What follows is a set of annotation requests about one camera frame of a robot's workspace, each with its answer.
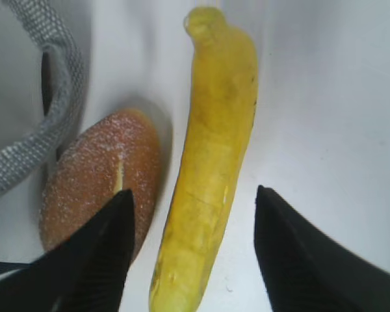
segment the banana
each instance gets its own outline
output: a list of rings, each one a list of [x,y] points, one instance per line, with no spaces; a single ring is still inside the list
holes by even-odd
[[[151,312],[197,310],[224,236],[257,101],[251,38],[213,7],[193,9],[185,29],[194,44],[190,114],[151,283]]]

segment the white background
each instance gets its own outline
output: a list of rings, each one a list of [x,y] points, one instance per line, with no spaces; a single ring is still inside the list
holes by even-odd
[[[260,90],[237,194],[199,312],[270,311],[252,244],[258,184],[273,187],[329,236],[390,272],[390,0],[221,2],[230,20],[257,43]],[[193,49],[183,18],[194,4],[58,5],[90,65],[81,130],[136,93],[158,105],[164,122],[172,124],[164,192],[129,271],[120,311],[148,310],[185,139]],[[34,216],[21,223],[3,206],[17,200],[20,211],[28,211],[25,194],[0,201],[0,259],[30,259],[41,252],[33,242]]]

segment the sugar-coated bun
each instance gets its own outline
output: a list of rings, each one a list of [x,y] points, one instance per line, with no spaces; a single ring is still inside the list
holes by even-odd
[[[161,147],[151,121],[123,109],[86,130],[63,153],[44,190],[40,232],[51,250],[93,217],[120,189],[135,200],[137,256],[153,217],[161,176]]]

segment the gray strap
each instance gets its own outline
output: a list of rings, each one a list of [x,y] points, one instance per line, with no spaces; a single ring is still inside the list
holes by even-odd
[[[24,180],[54,152],[81,110],[84,64],[71,32],[46,0],[3,0],[33,42],[57,65],[51,108],[34,133],[0,150],[0,196]]]

